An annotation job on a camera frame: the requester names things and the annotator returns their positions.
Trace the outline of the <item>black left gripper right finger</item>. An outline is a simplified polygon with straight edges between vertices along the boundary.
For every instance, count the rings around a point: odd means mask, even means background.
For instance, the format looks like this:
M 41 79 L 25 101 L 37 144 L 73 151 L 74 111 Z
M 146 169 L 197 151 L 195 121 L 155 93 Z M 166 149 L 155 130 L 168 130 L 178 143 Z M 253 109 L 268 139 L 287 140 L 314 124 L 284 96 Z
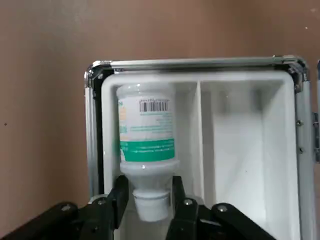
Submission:
M 229 203 L 211 208 L 187 197 L 180 176 L 172 179 L 173 218 L 167 240 L 273 240 L 274 237 Z

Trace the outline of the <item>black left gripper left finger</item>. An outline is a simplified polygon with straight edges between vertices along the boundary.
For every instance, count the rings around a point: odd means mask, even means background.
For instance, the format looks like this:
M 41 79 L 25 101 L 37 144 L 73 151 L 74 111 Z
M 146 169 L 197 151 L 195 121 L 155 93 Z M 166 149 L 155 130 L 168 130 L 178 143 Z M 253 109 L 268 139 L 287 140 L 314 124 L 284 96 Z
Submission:
M 108 195 L 79 208 L 61 202 L 8 233 L 3 240 L 113 240 L 129 201 L 129 181 L 119 176 Z

